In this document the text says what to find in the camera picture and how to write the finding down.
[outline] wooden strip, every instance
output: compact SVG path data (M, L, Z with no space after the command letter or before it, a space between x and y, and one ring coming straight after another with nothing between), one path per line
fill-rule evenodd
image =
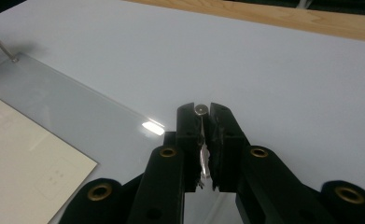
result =
M127 0L146 5L254 21L291 29L365 40L365 16L221 0Z

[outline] wooden edge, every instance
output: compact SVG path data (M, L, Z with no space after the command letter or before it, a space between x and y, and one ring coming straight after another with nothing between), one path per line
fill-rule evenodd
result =
M365 41L365 16L222 0L126 0Z

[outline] table surface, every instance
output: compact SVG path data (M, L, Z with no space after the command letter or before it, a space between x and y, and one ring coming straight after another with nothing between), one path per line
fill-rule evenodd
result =
M110 0L24 2L0 38L167 131L180 105L226 105L302 183L365 189L365 41Z

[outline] metal rod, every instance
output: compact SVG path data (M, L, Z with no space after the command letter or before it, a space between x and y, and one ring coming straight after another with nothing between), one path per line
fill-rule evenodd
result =
M4 43L2 43L2 41L0 40L0 48L1 48L1 50L8 56L8 58L12 61L12 62L14 62L14 63L16 63L16 62L18 62L19 61L19 59L18 58L16 58L16 56L14 56L10 51L8 51L8 49L5 47L5 45L4 45Z

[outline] cardboard sheet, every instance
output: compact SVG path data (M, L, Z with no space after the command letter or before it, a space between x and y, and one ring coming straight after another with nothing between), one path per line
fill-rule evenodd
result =
M48 223L95 166L0 101L0 223Z

